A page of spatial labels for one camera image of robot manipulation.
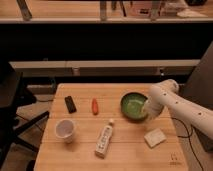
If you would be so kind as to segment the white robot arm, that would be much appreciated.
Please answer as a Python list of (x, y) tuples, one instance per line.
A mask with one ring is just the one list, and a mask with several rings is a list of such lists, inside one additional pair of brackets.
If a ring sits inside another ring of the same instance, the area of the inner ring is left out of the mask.
[(173, 79), (152, 84), (142, 111), (148, 119), (154, 119), (167, 107), (213, 139), (213, 111), (180, 97), (178, 91), (179, 85)]

